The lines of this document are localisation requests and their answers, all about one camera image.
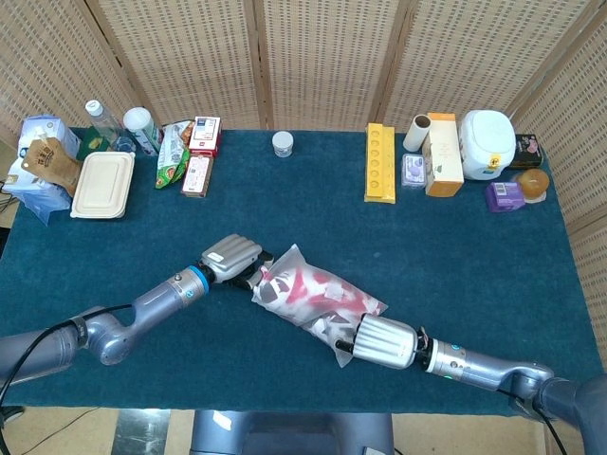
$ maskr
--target white bottle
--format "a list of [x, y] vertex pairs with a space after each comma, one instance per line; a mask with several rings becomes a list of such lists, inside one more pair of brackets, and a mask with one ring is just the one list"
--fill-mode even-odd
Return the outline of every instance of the white bottle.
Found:
[[91, 118], [91, 124], [110, 143], [112, 150], [134, 152], [137, 149], [135, 142], [126, 135], [120, 122], [103, 104], [97, 100], [90, 100], [84, 105], [84, 108]]
[[144, 107], [134, 107], [124, 114], [122, 121], [124, 127], [133, 133], [146, 155], [158, 155], [162, 142], [162, 130], [159, 130], [154, 124], [150, 111]]

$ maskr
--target tissue box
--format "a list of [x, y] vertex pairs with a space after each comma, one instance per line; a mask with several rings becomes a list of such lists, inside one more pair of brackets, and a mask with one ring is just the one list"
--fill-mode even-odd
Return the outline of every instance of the tissue box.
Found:
[[485, 190], [489, 211], [513, 211], [524, 206], [521, 184], [517, 182], [494, 182]]

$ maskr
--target label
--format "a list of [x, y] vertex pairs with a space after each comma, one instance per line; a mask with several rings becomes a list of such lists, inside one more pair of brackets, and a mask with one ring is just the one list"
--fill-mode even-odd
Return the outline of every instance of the label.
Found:
[[500, 157], [499, 154], [491, 154], [491, 158], [489, 159], [489, 165], [487, 166], [487, 169], [490, 169], [492, 171], [497, 170], [497, 168], [500, 167], [501, 160], [502, 160], [502, 158]]
[[203, 192], [209, 169], [209, 158], [192, 156], [183, 181], [184, 192]]
[[213, 261], [216, 261], [218, 263], [221, 263], [224, 260], [224, 257], [219, 254], [219, 253], [215, 253], [214, 251], [212, 251], [211, 253], [209, 253], [207, 255], [207, 257]]
[[214, 118], [199, 118], [193, 127], [193, 138], [196, 140], [212, 140], [214, 131]]
[[495, 193], [498, 196], [506, 196], [506, 194], [507, 194], [506, 185], [504, 185], [503, 183], [496, 183], [495, 184]]
[[143, 149], [143, 152], [149, 156], [156, 156], [160, 151], [160, 142], [162, 134], [150, 121], [142, 130], [129, 130]]

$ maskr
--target bottle cap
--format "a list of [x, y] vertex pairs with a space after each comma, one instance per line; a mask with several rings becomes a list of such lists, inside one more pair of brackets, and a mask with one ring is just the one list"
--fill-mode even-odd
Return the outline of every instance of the bottle cap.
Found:
[[103, 113], [103, 106], [97, 100], [88, 101], [84, 108], [93, 117], [98, 117]]

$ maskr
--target paper towel roll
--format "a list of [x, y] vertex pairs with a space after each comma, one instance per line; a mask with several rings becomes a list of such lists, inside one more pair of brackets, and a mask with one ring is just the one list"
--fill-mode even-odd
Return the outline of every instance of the paper towel roll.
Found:
[[411, 122], [411, 127], [405, 136], [405, 140], [402, 141], [405, 150], [407, 152], [417, 152], [429, 130], [430, 119], [428, 116], [415, 116], [414, 121]]

